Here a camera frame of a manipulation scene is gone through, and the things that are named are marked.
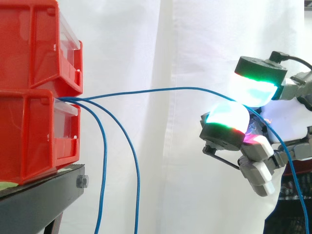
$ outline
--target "dark fabric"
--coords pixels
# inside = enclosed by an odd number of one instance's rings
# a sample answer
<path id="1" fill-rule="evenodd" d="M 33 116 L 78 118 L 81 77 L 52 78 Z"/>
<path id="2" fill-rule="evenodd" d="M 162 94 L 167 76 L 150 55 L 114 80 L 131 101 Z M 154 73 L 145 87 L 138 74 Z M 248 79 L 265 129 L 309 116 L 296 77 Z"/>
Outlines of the dark fabric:
<path id="1" fill-rule="evenodd" d="M 297 175 L 312 232 L 312 173 Z M 293 177 L 283 176 L 275 210 L 265 221 L 263 234 L 305 234 L 305 220 Z"/>

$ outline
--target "transparent drawer front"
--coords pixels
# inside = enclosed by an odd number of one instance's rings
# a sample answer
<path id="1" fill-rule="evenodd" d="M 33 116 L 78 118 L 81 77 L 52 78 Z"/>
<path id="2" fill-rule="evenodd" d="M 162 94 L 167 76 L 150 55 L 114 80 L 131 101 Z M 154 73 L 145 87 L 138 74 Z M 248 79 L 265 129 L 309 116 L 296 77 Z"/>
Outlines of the transparent drawer front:
<path id="1" fill-rule="evenodd" d="M 72 118 L 78 109 L 72 105 L 54 100 L 54 138 L 76 138 L 72 133 Z"/>
<path id="2" fill-rule="evenodd" d="M 74 51 L 80 49 L 80 42 L 61 12 L 59 13 L 59 37 L 63 56 L 74 66 Z"/>

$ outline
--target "black cable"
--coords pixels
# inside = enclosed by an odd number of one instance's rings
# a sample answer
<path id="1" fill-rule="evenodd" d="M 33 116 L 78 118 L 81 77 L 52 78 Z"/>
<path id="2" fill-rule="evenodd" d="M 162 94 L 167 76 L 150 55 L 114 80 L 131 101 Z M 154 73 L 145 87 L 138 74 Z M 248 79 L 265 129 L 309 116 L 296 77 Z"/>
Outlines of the black cable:
<path id="1" fill-rule="evenodd" d="M 219 156 L 217 156 L 217 155 L 209 155 L 209 156 L 211 156 L 211 157 L 213 157 L 213 158 L 215 158 L 215 159 L 217 159 L 217 160 L 219 160 L 219 161 L 221 161 L 221 162 L 224 162 L 225 164 L 227 164 L 227 165 L 229 165 L 229 166 L 231 166 L 231 167 L 233 167 L 233 168 L 239 170 L 239 167 L 238 167 L 238 166 L 236 166 L 235 164 L 229 162 L 228 160 L 225 160 L 224 158 L 221 158 L 221 157 L 219 157 Z"/>
<path id="2" fill-rule="evenodd" d="M 307 61 L 304 61 L 304 60 L 301 59 L 301 58 L 298 58 L 298 57 L 295 57 L 295 56 L 289 56 L 289 57 L 288 57 L 288 60 L 294 60 L 294 61 L 300 62 L 300 63 L 302 63 L 303 65 L 307 66 L 310 70 L 312 70 L 312 65 L 309 64 Z"/>
<path id="3" fill-rule="evenodd" d="M 307 66 L 310 70 L 312 70 L 312 65 L 309 64 L 307 61 L 304 61 L 303 59 L 295 57 L 295 56 L 290 56 L 283 52 L 273 51 L 271 53 L 269 60 L 273 62 L 277 62 L 277 63 L 281 63 L 282 61 L 287 61 L 287 60 L 293 60 L 293 61 L 302 63 L 303 65 Z"/>

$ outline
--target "black metal shelf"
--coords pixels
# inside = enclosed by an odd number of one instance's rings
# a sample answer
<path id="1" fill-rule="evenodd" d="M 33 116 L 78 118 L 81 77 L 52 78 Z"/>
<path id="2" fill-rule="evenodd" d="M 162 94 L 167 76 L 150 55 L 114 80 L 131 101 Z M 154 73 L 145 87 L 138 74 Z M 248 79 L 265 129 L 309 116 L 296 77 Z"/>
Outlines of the black metal shelf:
<path id="1" fill-rule="evenodd" d="M 84 165 L 70 165 L 56 175 L 0 192 L 0 229 L 2 234 L 36 234 L 59 222 L 62 212 L 83 194 L 77 185 Z"/>

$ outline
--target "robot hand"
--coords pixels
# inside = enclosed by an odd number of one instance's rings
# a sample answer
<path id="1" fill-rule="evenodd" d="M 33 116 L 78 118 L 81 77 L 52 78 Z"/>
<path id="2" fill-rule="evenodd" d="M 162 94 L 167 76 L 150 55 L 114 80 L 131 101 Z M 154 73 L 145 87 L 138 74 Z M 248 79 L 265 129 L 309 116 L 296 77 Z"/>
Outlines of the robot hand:
<path id="1" fill-rule="evenodd" d="M 261 106 L 266 105 L 270 99 L 291 100 L 297 98 L 297 105 L 303 104 L 307 110 L 312 111 L 312 72 L 299 73 L 290 79 L 285 79 L 287 70 L 280 65 L 280 62 L 288 59 L 299 61 L 312 69 L 312 66 L 305 61 L 281 52 L 272 52 L 268 60 L 241 57 L 235 73 L 243 77 L 253 77 L 253 79 L 250 81 L 247 78 L 249 89 L 240 89 L 240 92 L 244 90 L 246 94 L 240 93 L 234 99 L 250 107 L 259 107 L 256 110 L 261 113 L 263 109 Z M 264 89 L 259 90 L 258 86 L 270 87 L 270 92 Z M 240 97 L 246 98 L 247 101 L 239 99 Z M 239 118 L 235 118 L 232 113 L 226 111 L 231 109 L 231 105 L 234 104 L 220 104 L 210 113 L 202 115 L 203 130 L 200 138 L 206 141 L 203 153 L 240 170 L 258 195 L 271 195 L 275 192 L 272 184 L 274 170 L 284 167 L 288 162 L 288 157 L 282 147 L 273 150 L 271 145 L 276 143 L 276 138 L 267 131 L 257 116 L 248 112 L 246 114 L 247 110 L 244 111 L 241 108 L 242 105 L 239 107 L 236 103 L 232 109 L 241 109 L 241 113 Z M 233 120 L 238 122 L 239 119 L 246 119 L 246 116 L 249 116 L 246 126 L 233 122 Z M 312 157 L 312 127 L 307 126 L 306 123 L 305 126 L 300 127 L 305 128 L 304 132 L 307 132 L 305 137 L 282 137 L 292 160 L 306 160 Z M 216 156 L 217 150 L 240 150 L 243 156 L 238 160 L 238 166 L 236 166 Z"/>

